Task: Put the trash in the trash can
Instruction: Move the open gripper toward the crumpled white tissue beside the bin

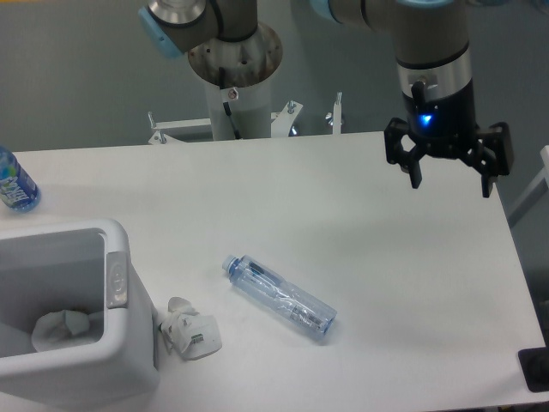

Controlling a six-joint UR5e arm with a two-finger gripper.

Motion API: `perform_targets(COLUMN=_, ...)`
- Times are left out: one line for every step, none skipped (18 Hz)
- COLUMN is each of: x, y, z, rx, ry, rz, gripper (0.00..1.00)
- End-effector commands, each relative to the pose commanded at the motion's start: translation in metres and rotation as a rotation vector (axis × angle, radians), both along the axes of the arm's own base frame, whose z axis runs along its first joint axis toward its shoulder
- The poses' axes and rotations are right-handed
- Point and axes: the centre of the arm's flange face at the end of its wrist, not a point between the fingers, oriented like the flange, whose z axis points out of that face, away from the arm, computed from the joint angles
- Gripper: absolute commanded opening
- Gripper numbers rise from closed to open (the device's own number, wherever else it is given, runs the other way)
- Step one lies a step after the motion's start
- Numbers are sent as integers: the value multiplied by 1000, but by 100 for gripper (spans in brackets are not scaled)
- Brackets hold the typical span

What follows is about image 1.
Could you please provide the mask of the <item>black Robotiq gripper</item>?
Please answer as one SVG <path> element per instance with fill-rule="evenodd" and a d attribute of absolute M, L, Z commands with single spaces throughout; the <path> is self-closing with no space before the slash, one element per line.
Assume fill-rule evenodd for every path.
<path fill-rule="evenodd" d="M 419 162 L 424 151 L 435 158 L 461 160 L 481 178 L 482 197 L 489 198 L 499 176 L 508 176 L 514 163 L 510 127 L 499 122 L 486 129 L 477 127 L 474 86 L 469 82 L 442 99 L 427 99 L 427 84 L 421 80 L 404 95 L 407 122 L 392 118 L 383 137 L 386 160 L 408 174 L 413 189 L 422 182 Z M 411 131 L 414 144 L 404 149 L 402 139 Z"/>

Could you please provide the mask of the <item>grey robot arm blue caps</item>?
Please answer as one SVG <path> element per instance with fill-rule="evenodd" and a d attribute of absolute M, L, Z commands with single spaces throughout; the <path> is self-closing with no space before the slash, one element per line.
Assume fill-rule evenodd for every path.
<path fill-rule="evenodd" d="M 481 177 L 484 197 L 510 173 L 510 129 L 481 129 L 463 1 L 314 1 L 339 24 L 388 33 L 407 116 L 384 130 L 386 159 L 413 188 L 426 156 L 459 160 Z M 139 19 L 160 52 L 187 57 L 205 83 L 216 140 L 272 136 L 268 84 L 281 65 L 277 33 L 259 21 L 254 1 L 149 1 Z"/>

